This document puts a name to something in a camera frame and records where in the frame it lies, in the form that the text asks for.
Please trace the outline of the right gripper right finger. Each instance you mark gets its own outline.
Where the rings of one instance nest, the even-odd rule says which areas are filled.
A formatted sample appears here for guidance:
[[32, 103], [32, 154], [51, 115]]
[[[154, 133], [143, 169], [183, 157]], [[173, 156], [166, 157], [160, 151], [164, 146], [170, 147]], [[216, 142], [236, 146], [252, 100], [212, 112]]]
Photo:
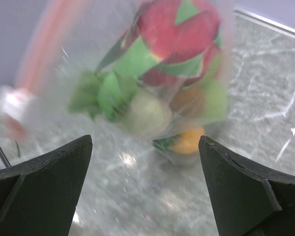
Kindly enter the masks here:
[[219, 235], [295, 236], [295, 176], [207, 136], [199, 152]]

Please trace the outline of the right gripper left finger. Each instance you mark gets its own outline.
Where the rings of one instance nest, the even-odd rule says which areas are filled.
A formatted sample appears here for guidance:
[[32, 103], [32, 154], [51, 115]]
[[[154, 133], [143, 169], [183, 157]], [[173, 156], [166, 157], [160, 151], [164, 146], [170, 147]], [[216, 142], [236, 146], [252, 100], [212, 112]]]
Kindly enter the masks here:
[[0, 236], [66, 236], [92, 153], [90, 135], [0, 170]]

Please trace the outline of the fake orange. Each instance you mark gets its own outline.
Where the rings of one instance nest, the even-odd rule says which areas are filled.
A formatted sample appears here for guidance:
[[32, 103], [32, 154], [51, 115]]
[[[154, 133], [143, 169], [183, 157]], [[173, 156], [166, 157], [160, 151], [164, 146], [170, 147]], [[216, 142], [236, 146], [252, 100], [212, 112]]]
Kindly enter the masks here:
[[170, 150], [181, 154], [192, 154], [198, 152], [200, 137], [205, 135], [203, 126], [182, 132], [174, 137]]

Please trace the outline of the fake green apple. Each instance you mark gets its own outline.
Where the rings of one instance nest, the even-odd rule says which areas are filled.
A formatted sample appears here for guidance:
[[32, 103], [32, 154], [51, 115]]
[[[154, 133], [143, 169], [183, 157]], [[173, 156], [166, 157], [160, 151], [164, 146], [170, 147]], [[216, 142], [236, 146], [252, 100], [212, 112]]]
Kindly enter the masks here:
[[218, 81], [211, 80], [203, 87], [205, 106], [200, 118], [213, 121], [223, 119], [227, 112], [227, 90]]

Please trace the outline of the fake brown kiwi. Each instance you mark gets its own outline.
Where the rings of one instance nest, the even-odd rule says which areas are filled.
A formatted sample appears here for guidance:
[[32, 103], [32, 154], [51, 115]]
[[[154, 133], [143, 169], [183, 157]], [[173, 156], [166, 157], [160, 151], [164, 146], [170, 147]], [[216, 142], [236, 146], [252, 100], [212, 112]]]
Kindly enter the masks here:
[[205, 106], [205, 96], [199, 85], [181, 89], [170, 102], [171, 109], [183, 117], [198, 117]]

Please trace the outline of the fake white radish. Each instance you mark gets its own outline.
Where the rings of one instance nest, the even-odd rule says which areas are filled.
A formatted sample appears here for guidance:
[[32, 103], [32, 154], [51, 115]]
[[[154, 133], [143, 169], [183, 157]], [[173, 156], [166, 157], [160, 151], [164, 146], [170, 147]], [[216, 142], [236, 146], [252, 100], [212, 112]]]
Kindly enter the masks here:
[[167, 129], [171, 119], [172, 111], [165, 101], [141, 90], [132, 99], [124, 124], [131, 134], [153, 140]]

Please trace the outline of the clear zip top bag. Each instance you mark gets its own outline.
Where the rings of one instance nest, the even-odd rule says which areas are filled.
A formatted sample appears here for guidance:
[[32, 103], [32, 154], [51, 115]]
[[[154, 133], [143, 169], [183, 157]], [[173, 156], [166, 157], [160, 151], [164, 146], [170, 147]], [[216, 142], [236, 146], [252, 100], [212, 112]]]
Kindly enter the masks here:
[[[151, 87], [136, 73], [140, 66], [125, 68], [111, 63], [98, 65], [129, 29], [144, 2], [150, 0], [52, 0], [17, 71], [15, 85], [0, 87], [0, 120], [15, 139], [49, 126], [60, 115], [80, 114], [91, 120], [102, 119], [135, 139], [151, 143], [167, 157], [187, 161], [192, 154], [170, 150], [174, 137], [203, 126], [211, 132], [223, 119], [209, 121], [183, 117], [170, 107], [181, 89], [199, 85], [203, 90], [218, 80], [228, 91], [231, 77], [231, 47], [234, 33], [233, 3], [209, 0], [221, 19], [222, 64], [216, 76], [185, 87]], [[165, 101], [172, 111], [171, 123], [157, 139], [146, 140], [131, 134], [124, 118], [134, 96], [147, 90]]]

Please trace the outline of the fake red dragon fruit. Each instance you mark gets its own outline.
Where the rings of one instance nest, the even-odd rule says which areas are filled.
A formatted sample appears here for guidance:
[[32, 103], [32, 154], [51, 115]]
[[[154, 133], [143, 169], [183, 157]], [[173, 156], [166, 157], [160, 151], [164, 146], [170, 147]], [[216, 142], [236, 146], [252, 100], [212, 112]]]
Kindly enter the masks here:
[[98, 65], [140, 66], [136, 76], [151, 87], [185, 87], [214, 78], [221, 68], [221, 19], [207, 0], [144, 2], [132, 25]]

